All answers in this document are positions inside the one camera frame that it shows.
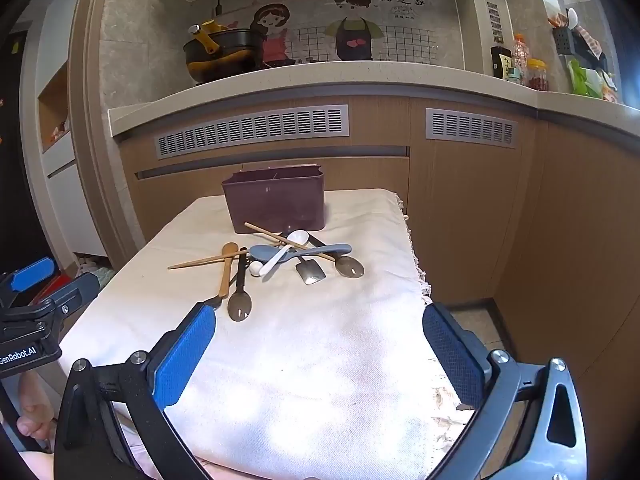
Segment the person's hand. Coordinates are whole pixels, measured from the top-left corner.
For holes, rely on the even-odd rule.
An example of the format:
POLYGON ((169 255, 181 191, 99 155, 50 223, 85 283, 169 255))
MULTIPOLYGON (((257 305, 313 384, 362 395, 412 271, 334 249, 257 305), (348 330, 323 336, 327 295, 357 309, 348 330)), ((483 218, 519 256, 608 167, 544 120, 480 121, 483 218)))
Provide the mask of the person's hand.
POLYGON ((33 370, 21 374, 18 381, 18 403, 21 415, 16 426, 20 434, 35 439, 50 450, 54 409, 39 375, 33 370))

